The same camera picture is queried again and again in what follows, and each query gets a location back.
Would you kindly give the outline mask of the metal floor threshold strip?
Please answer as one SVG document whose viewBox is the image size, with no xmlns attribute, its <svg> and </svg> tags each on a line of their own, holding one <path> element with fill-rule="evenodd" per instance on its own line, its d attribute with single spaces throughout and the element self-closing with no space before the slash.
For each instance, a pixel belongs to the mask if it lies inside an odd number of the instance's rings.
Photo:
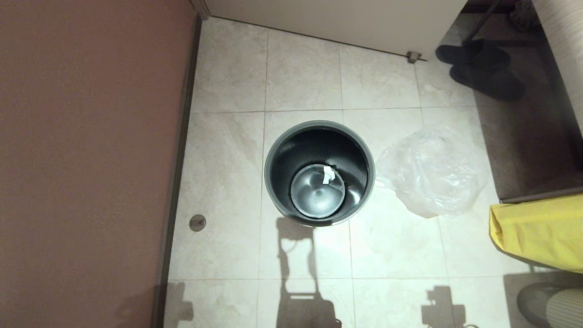
<svg viewBox="0 0 583 328">
<path fill-rule="evenodd" d="M 548 192 L 535 193 L 534 195 L 510 197 L 506 199 L 499 199 L 501 204 L 519 204 L 519 203 L 529 203 L 539 200 L 556 199 L 560 197 L 566 197 L 571 195 L 581 195 L 583 194 L 583 186 L 566 188 L 561 190 L 554 190 Z"/>
</svg>

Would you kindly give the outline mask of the black slipper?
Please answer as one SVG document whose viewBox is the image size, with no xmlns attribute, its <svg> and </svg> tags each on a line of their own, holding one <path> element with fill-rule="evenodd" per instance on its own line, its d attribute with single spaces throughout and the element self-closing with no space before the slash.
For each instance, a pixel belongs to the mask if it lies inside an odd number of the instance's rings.
<svg viewBox="0 0 583 328">
<path fill-rule="evenodd" d="M 513 102 L 526 93 L 524 83 L 509 69 L 479 69 L 470 65 L 454 65 L 450 77 L 457 83 L 493 99 Z"/>
<path fill-rule="evenodd" d="M 443 44 L 435 50 L 436 57 L 451 65 L 470 65 L 477 68 L 506 67 L 511 63 L 508 52 L 484 39 L 462 46 Z"/>
</svg>

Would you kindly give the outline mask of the yellow bag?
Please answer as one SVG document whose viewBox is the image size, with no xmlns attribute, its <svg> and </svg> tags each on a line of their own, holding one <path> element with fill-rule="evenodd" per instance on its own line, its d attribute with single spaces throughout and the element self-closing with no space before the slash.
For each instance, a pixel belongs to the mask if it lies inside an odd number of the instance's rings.
<svg viewBox="0 0 583 328">
<path fill-rule="evenodd" d="M 508 255 L 583 274 L 583 195 L 491 205 L 489 235 Z"/>
</svg>

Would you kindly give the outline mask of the gray fuzzy bundle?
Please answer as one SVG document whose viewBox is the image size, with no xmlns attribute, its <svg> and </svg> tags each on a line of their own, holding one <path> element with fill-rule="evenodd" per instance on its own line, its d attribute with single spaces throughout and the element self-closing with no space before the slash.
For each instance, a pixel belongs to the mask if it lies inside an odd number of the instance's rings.
<svg viewBox="0 0 583 328">
<path fill-rule="evenodd" d="M 532 0 L 516 2 L 507 18 L 510 24 L 520 32 L 533 31 L 541 27 L 541 21 Z"/>
</svg>

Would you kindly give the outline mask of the beige ribbed round object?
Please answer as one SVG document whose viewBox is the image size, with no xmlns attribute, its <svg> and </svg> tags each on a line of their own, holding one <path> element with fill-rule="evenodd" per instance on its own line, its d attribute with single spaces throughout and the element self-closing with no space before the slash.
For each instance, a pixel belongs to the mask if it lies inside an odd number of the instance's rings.
<svg viewBox="0 0 583 328">
<path fill-rule="evenodd" d="M 546 305 L 551 328 L 583 328 L 583 289 L 565 289 L 553 295 Z"/>
</svg>

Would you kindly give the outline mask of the clear plastic trash bag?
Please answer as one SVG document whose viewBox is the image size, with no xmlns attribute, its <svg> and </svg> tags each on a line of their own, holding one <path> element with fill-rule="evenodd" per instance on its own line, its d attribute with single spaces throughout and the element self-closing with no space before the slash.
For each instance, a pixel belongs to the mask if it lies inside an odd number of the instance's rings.
<svg viewBox="0 0 583 328">
<path fill-rule="evenodd" d="M 392 143 L 375 166 L 377 185 L 425 218 L 468 212 L 486 185 L 479 150 L 446 125 L 425 125 Z"/>
</svg>

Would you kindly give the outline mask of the white door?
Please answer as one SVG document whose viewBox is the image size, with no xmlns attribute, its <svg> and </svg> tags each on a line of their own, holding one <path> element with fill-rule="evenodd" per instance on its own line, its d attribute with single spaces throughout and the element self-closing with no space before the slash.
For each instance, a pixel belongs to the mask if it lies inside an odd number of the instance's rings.
<svg viewBox="0 0 583 328">
<path fill-rule="evenodd" d="M 427 60 L 468 0 L 204 0 L 211 16 Z"/>
</svg>

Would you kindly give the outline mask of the dark furniture leg pole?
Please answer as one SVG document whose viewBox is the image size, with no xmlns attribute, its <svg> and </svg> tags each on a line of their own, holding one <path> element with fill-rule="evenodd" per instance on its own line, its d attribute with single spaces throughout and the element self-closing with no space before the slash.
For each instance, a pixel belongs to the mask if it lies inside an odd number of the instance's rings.
<svg viewBox="0 0 583 328">
<path fill-rule="evenodd" d="M 501 2 L 502 2 L 502 0 L 493 0 L 493 2 L 490 4 L 489 8 L 485 11 L 485 13 L 483 13 L 481 18 L 477 22 L 477 24 L 469 32 L 469 35 L 467 35 L 462 40 L 463 46 L 467 46 L 468 44 L 470 44 L 470 42 L 474 39 L 474 37 L 477 35 L 477 33 L 479 33 L 479 31 L 483 27 L 483 25 L 487 22 L 489 17 L 494 13 L 494 11 L 498 8 L 498 6 L 500 6 Z"/>
</svg>

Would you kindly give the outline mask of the beige striped upholstered furniture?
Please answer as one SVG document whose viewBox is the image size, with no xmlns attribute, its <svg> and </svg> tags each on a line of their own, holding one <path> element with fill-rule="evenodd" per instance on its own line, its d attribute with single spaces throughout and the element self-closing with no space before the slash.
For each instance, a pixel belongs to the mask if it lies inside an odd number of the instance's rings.
<svg viewBox="0 0 583 328">
<path fill-rule="evenodd" d="M 583 0 L 532 0 L 583 133 Z"/>
</svg>

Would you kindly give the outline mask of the dark wall baseboard strip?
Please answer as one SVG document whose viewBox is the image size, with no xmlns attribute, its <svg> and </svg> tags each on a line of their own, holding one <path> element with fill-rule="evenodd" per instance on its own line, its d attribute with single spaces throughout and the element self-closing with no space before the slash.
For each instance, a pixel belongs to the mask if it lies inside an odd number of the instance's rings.
<svg viewBox="0 0 583 328">
<path fill-rule="evenodd" d="M 187 146 L 188 127 L 191 115 L 192 94 L 196 75 L 196 65 L 199 50 L 200 35 L 203 19 L 196 13 L 192 25 L 191 44 L 189 48 L 187 70 L 184 75 L 182 97 L 178 116 L 176 147 L 169 181 L 167 199 L 167 216 L 163 224 L 162 241 L 160 243 L 160 256 L 158 261 L 157 284 L 154 289 L 153 311 L 150 328 L 163 328 L 166 312 L 167 288 L 169 281 L 169 264 L 177 210 L 179 192 L 183 174 L 185 149 Z"/>
</svg>

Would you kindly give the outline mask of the grey round trash bin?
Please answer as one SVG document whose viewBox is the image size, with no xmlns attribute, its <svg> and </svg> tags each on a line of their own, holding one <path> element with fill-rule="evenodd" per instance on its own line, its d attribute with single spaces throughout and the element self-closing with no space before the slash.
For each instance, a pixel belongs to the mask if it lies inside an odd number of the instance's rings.
<svg viewBox="0 0 583 328">
<path fill-rule="evenodd" d="M 323 166 L 337 177 L 322 184 Z M 375 166 L 366 143 L 333 121 L 315 120 L 287 130 L 268 152 L 265 186 L 283 216 L 310 227 L 345 222 L 373 191 Z"/>
</svg>

